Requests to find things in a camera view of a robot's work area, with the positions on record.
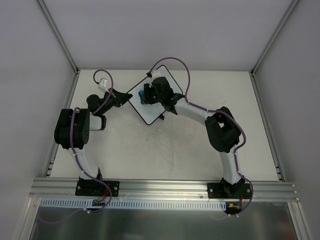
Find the table edge rail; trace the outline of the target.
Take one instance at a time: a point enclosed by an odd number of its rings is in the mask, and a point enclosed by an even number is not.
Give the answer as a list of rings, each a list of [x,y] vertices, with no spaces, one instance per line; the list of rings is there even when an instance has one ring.
[[[71,81],[70,88],[66,95],[66,100],[64,101],[63,108],[60,110],[57,123],[53,132],[53,142],[51,144],[49,154],[44,167],[44,172],[42,174],[43,178],[51,176],[51,171],[55,162],[55,158],[59,149],[59,146],[67,144],[67,132],[70,130],[71,115],[73,110],[70,109],[72,98],[77,86],[79,79],[80,70],[78,70],[73,80]]]
[[[261,94],[260,94],[260,91],[259,91],[259,88],[258,88],[257,80],[256,80],[256,78],[255,78],[255,76],[254,76],[254,74],[252,72],[249,72],[249,75],[250,75],[250,80],[251,80],[251,84],[252,84],[252,87],[253,87],[253,91],[254,91],[254,94],[255,94],[255,98],[256,98],[256,101],[257,101],[257,104],[258,104],[259,112],[260,112],[260,115],[261,115],[263,127],[264,127],[264,130],[265,130],[265,133],[266,133],[266,137],[267,137],[268,145],[269,145],[270,152],[271,152],[271,155],[272,155],[272,159],[273,159],[273,162],[274,162],[274,166],[275,166],[275,169],[276,169],[276,172],[277,172],[278,180],[281,181],[281,182],[285,182],[286,178],[285,178],[285,175],[284,175],[283,170],[282,170],[281,159],[279,158],[279,155],[278,155],[278,152],[277,152],[277,149],[276,149],[275,141],[274,141],[274,138],[273,138],[273,135],[272,135],[270,124],[269,124],[268,119],[267,119],[266,111],[265,111],[265,108],[264,108],[264,105],[263,105],[263,101],[262,101],[262,97],[261,97]]]

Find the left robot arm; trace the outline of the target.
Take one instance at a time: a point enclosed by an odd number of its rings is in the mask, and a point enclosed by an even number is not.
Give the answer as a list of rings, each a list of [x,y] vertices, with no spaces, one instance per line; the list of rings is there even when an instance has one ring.
[[[87,189],[93,195],[104,191],[105,184],[101,171],[94,160],[85,152],[90,132],[103,131],[107,125],[105,113],[111,108],[126,104],[133,95],[108,89],[103,98],[96,94],[87,97],[86,108],[64,108],[54,130],[54,140],[73,158],[78,170],[80,183],[87,183]]]

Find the blue whiteboard eraser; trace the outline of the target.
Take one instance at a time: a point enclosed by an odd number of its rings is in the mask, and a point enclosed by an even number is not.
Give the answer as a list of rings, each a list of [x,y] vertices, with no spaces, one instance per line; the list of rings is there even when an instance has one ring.
[[[144,93],[144,91],[143,91],[143,90],[140,90],[140,91],[138,92],[138,95],[139,95],[139,98],[140,98],[140,103],[141,103],[142,105],[145,105],[145,104],[146,104],[146,98],[145,98],[145,93]]]

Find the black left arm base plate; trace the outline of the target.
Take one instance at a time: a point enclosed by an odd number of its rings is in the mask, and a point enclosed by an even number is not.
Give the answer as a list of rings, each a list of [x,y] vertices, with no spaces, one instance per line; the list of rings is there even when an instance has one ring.
[[[114,180],[104,180],[103,182],[109,186],[112,197],[118,197],[120,182]],[[82,197],[101,197],[105,193],[105,190],[107,190],[107,188],[97,181],[80,178],[77,181],[75,195]]]

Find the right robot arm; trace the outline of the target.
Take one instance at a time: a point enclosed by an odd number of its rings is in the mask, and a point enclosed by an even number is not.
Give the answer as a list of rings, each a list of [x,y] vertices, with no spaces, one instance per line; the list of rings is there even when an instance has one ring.
[[[166,77],[145,83],[138,92],[143,105],[161,104],[167,112],[181,115],[205,126],[210,145],[219,152],[223,175],[217,191],[235,198],[242,191],[245,180],[239,172],[236,148],[241,131],[226,107],[209,110],[191,103],[181,93],[174,92]]]

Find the right table edge rail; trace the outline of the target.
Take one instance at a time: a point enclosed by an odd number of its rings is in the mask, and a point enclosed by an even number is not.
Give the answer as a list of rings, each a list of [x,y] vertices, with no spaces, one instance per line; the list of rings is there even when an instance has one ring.
[[[249,75],[250,75],[250,80],[251,80],[251,84],[252,84],[252,87],[253,87],[253,91],[254,91],[254,94],[255,94],[255,98],[256,98],[256,101],[257,101],[257,104],[258,104],[259,112],[260,112],[260,115],[261,115],[263,127],[264,127],[264,130],[265,130],[265,133],[266,133],[266,137],[267,137],[268,145],[269,145],[270,152],[271,152],[271,155],[272,155],[272,159],[273,159],[273,162],[274,162],[274,166],[275,166],[275,169],[276,169],[276,172],[277,172],[278,180],[281,181],[281,182],[285,182],[286,178],[285,178],[285,175],[284,175],[283,170],[282,170],[281,159],[279,158],[279,155],[278,155],[278,152],[277,152],[277,149],[276,149],[275,141],[274,141],[274,138],[273,138],[273,135],[272,135],[270,124],[269,124],[268,119],[267,119],[266,111],[265,111],[265,108],[264,108],[264,105],[263,105],[263,101],[262,101],[262,97],[261,97],[261,94],[260,94],[260,91],[259,91],[259,88],[258,88],[257,80],[256,80],[256,78],[255,78],[255,76],[254,76],[254,74],[252,72],[249,72]]]

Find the left table edge rail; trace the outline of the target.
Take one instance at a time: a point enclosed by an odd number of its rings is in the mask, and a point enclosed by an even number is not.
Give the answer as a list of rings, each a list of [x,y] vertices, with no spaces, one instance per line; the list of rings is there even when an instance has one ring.
[[[73,110],[70,109],[72,98],[77,86],[79,79],[80,70],[78,70],[73,80],[71,81],[70,88],[66,95],[66,100],[64,101],[63,108],[60,110],[57,123],[53,132],[53,142],[51,144],[49,154],[44,167],[44,172],[42,174],[43,178],[51,176],[51,171],[55,162],[55,158],[59,149],[59,146],[67,144],[67,132],[70,130],[71,115]]]

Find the right aluminium frame post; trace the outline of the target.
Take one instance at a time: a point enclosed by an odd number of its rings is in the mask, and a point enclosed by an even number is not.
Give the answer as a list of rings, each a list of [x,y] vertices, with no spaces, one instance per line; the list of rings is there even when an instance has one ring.
[[[296,10],[300,3],[300,0],[291,0],[288,7],[286,8],[285,12],[283,13],[282,17],[280,18],[279,22],[277,23],[275,29],[273,30],[270,38],[268,39],[265,47],[263,48],[261,54],[259,55],[257,61],[255,62],[253,68],[251,69],[250,73],[254,76],[261,65],[263,64],[265,58],[271,51],[273,45],[276,43],[278,37],[280,36],[282,30],[286,26],[287,22],[289,21],[290,17]]]

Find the aluminium mounting rail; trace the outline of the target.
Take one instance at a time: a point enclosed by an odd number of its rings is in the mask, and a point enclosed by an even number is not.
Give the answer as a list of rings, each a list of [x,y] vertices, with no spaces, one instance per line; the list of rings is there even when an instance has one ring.
[[[35,178],[30,197],[75,197],[76,178]],[[217,181],[204,180],[137,180],[120,179],[111,188],[117,200],[204,201],[216,196]],[[254,181],[246,183],[235,195],[236,199],[258,202],[299,202],[296,186],[283,181]]]

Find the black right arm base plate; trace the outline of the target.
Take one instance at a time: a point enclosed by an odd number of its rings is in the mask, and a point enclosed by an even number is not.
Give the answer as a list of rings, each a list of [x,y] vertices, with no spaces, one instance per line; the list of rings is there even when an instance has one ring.
[[[252,188],[249,183],[234,184],[224,182],[207,183],[207,195],[209,199],[250,199]]]

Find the white whiteboard with black frame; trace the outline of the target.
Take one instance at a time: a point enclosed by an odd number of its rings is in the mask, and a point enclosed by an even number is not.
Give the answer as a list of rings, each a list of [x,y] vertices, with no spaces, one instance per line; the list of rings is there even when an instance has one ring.
[[[166,77],[174,93],[183,94],[183,90],[180,88],[175,78],[172,76],[172,74],[165,65],[157,67],[156,70],[161,74],[161,76]],[[158,119],[159,116],[166,111],[160,103],[141,103],[139,92],[144,90],[144,84],[149,84],[150,82],[151,78],[146,76],[143,80],[138,82],[132,89],[130,89],[127,92],[128,94],[132,95],[128,102],[131,104],[134,110],[138,113],[138,115],[147,125],[153,124],[156,121],[156,119]]]

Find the aluminium frame post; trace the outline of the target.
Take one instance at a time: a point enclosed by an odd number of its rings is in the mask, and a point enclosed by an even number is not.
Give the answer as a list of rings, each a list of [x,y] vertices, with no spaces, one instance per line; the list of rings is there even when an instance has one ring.
[[[46,2],[44,0],[36,0],[35,1],[39,7],[39,9],[41,10],[49,28],[51,29],[56,41],[58,42],[64,56],[66,57],[72,71],[77,74],[79,71],[79,68],[74,60],[74,58],[71,55],[71,52],[66,44],[66,42],[64,41],[64,38],[46,4]]]
[[[300,0],[291,0],[288,7],[286,8],[285,12],[283,13],[282,17],[280,18],[279,22],[277,23],[275,29],[273,30],[270,38],[268,39],[265,47],[263,48],[261,54],[259,55],[257,61],[255,62],[253,68],[251,69],[250,73],[254,76],[261,65],[263,64],[265,58],[271,51],[273,45],[276,43],[278,37],[280,36],[282,30],[286,26],[287,22],[289,21],[290,17],[296,10],[300,3]]]

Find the left aluminium frame post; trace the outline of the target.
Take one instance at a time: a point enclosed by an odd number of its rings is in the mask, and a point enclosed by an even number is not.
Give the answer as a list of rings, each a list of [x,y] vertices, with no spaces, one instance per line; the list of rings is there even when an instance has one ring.
[[[71,52],[66,44],[66,42],[64,41],[64,38],[46,4],[46,2],[44,0],[36,0],[35,1],[39,7],[39,9],[41,10],[49,28],[51,29],[56,41],[58,42],[64,56],[66,57],[72,71],[77,74],[79,71],[79,68],[74,60],[74,58],[71,55]]]

